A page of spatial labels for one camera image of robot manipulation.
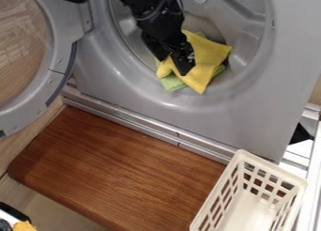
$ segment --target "green cloth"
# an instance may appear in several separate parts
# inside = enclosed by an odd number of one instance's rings
[[[225,66],[224,65],[220,65],[218,67],[214,77],[220,75],[224,70],[225,70]],[[165,88],[166,91],[170,91],[170,92],[177,91],[177,90],[182,89],[182,88],[187,86],[173,72],[170,75],[168,75],[168,76],[166,76],[164,78],[161,78],[160,79],[160,83]]]

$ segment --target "door glass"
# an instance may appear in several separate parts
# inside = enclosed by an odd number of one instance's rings
[[[35,78],[47,53],[48,37],[34,0],[0,0],[0,109]]]

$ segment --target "white washing machine panel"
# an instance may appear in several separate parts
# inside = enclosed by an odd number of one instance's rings
[[[119,15],[110,0],[91,0],[96,26],[80,42],[77,86],[97,99],[278,161],[320,73],[321,6],[318,0],[257,1],[184,0],[193,15],[211,13],[235,47],[230,71],[198,96],[189,89],[163,90],[153,63],[135,50],[138,42],[115,24]],[[247,43],[254,43],[254,56],[247,57]],[[246,62],[237,59],[242,56]]]

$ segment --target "washing machine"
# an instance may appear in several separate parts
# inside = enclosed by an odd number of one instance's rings
[[[219,162],[239,148],[278,162],[321,70],[319,0],[182,0],[183,29],[233,47],[202,96],[163,89],[119,0],[23,1],[0,13],[9,20],[0,47],[13,39],[0,50],[0,73],[11,66],[13,85],[24,81],[0,99],[2,137],[39,118],[64,88],[67,104]]]

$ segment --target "wooden platform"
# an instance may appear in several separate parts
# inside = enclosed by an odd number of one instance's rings
[[[8,173],[114,231],[187,231],[223,169],[68,107]]]

